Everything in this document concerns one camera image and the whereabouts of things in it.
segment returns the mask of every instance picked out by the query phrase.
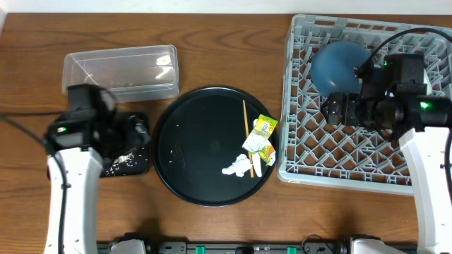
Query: round tray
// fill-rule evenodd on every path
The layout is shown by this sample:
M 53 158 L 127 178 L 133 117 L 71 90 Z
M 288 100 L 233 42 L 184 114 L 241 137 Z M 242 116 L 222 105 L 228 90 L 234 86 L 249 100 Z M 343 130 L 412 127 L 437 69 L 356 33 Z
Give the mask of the round tray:
M 189 92 L 160 117 L 153 134 L 153 161 L 163 183 L 178 197 L 197 205 L 217 207 L 243 201 L 267 181 L 273 166 L 261 160 L 262 177 L 247 171 L 243 177 L 224 175 L 246 139 L 243 100 L 249 131 L 259 114 L 270 116 L 251 95 L 226 87 Z M 270 142 L 277 150 L 278 135 Z

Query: blue bowl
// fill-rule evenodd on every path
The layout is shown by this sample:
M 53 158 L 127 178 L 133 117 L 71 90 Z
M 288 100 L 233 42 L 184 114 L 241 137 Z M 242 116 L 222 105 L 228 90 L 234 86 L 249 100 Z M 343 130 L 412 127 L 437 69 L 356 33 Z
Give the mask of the blue bowl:
M 332 92 L 360 93 L 353 68 L 360 67 L 369 56 L 370 52 L 356 43 L 328 44 L 312 57 L 312 83 L 324 97 Z

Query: wooden stick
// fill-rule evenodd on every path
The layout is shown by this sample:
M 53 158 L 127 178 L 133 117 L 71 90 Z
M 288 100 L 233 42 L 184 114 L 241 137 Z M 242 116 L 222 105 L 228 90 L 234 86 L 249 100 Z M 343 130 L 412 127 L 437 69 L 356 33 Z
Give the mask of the wooden stick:
M 248 138 L 248 134 L 249 134 L 249 132 L 248 132 L 248 117 L 246 116 L 245 100 L 243 100 L 243 115 L 244 115 L 244 118 L 245 118 L 246 137 Z M 248 158 L 249 158 L 249 161 L 253 164 L 253 159 L 251 158 L 251 153 L 250 152 L 248 152 Z M 249 171 L 251 172 L 251 177 L 253 178 L 254 177 L 254 169 L 253 169 L 253 167 L 251 167 L 251 169 Z

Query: green light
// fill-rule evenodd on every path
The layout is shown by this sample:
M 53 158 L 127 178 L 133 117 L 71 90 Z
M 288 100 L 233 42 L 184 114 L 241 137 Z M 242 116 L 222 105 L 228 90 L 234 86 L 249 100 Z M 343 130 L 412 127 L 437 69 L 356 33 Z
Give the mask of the green light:
M 430 104 L 429 104 L 429 103 L 421 102 L 421 108 L 422 108 L 422 109 L 426 109 L 426 108 L 428 108 L 428 107 L 430 107 Z

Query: brown tabletop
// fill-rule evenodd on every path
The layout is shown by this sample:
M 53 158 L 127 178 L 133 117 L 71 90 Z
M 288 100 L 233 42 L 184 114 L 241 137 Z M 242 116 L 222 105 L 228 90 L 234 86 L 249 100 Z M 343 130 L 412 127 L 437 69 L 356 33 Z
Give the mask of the brown tabletop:
M 173 44 L 181 95 L 230 85 L 259 99 L 279 119 L 284 41 L 292 15 L 8 14 L 0 37 L 0 111 L 65 110 L 64 57 L 96 49 Z M 452 16 L 352 16 L 452 27 Z M 153 129 L 174 99 L 121 105 L 149 114 Z M 44 133 L 52 117 L 17 119 Z M 0 253 L 42 253 L 50 182 L 44 150 L 0 123 Z M 372 234 L 415 242 L 412 197 L 281 182 L 276 170 L 237 205 L 207 208 L 173 195 L 157 174 L 100 181 L 97 239 L 141 231 L 155 241 L 301 242 L 309 234 L 339 238 Z

